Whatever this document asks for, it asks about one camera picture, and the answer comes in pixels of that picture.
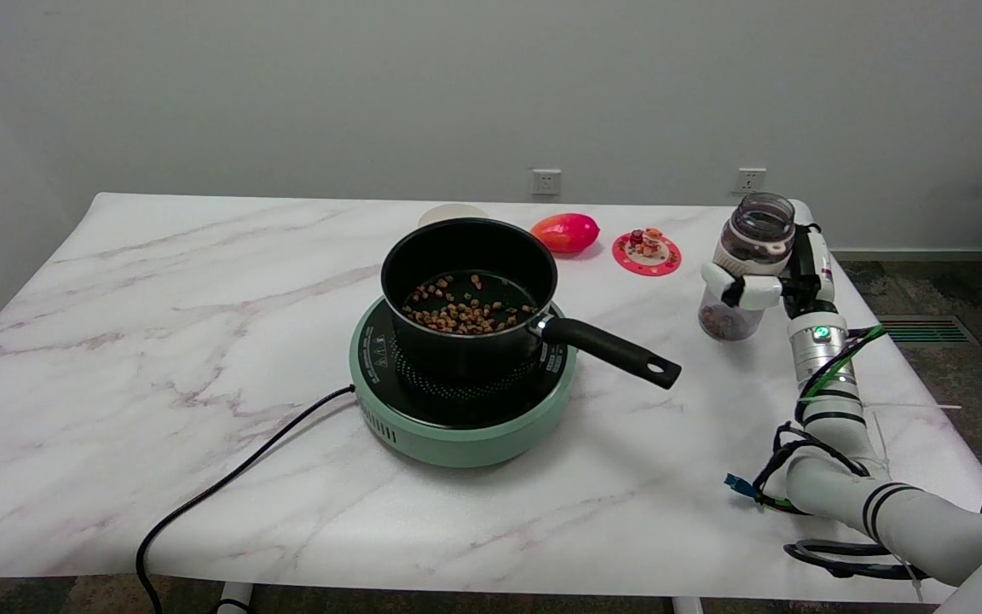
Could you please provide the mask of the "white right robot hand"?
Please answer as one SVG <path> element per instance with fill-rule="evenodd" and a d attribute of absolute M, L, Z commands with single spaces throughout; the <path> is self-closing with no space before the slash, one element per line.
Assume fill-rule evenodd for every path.
<path fill-rule="evenodd" d="M 821 226 L 794 227 L 794 247 L 780 272 L 774 275 L 733 275 L 720 264 L 702 266 L 707 291 L 726 307 L 764 311 L 783 305 L 788 318 L 811 312 L 837 312 L 833 261 Z"/>

